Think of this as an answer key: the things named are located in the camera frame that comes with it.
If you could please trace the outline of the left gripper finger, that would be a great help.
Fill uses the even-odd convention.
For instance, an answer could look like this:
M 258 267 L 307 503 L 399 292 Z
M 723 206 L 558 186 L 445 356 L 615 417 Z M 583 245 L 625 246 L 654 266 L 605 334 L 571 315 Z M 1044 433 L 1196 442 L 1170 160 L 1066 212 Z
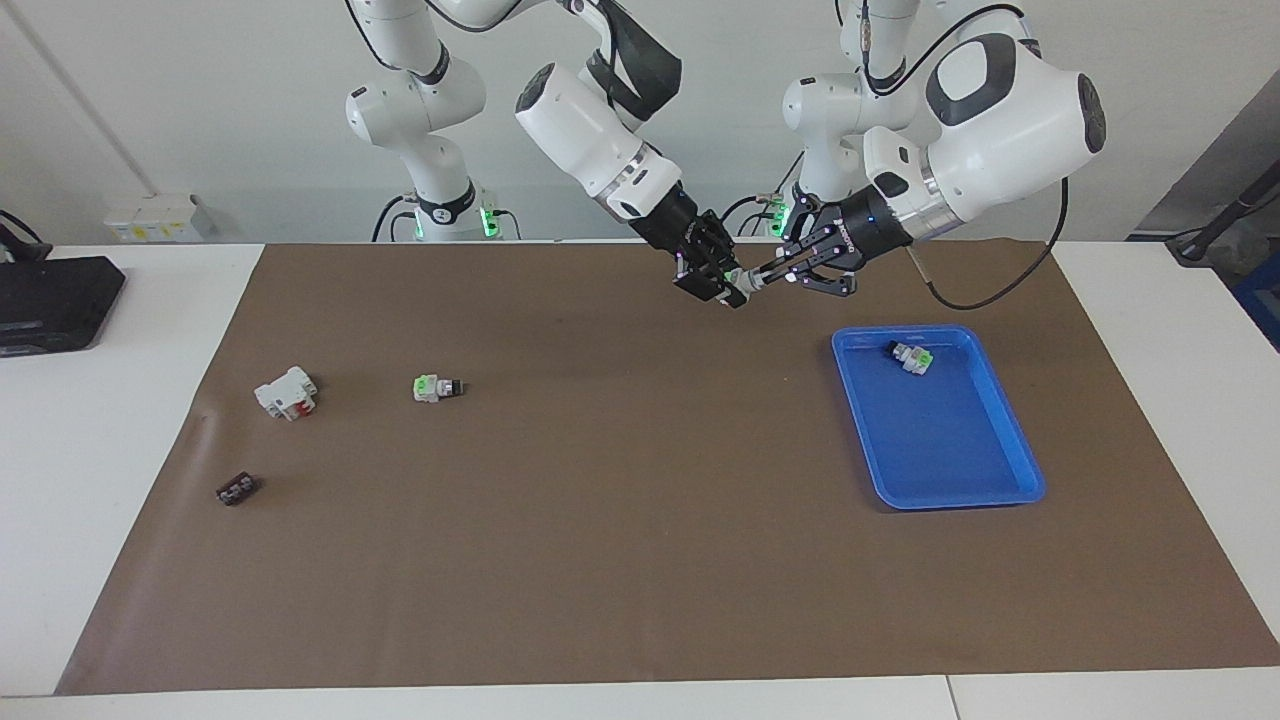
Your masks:
M 751 284 L 786 281 L 813 284 L 817 270 L 838 259 L 838 232 L 818 211 L 797 211 L 786 225 L 774 256 L 748 273 Z
M 859 260 L 796 260 L 786 272 L 786 279 L 801 290 L 846 299 L 856 292 Z

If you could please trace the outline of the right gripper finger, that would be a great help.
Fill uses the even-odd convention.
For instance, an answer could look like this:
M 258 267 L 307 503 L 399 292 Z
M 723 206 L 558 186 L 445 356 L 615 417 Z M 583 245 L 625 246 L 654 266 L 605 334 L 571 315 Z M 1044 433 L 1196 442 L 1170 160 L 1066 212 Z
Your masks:
M 705 278 L 726 278 L 741 268 L 735 241 L 716 213 L 698 218 L 698 273 Z
M 673 286 L 703 302 L 717 301 L 727 307 L 741 307 L 749 292 L 739 286 L 742 266 L 732 249 L 713 250 L 709 258 L 686 252 L 675 255 Z

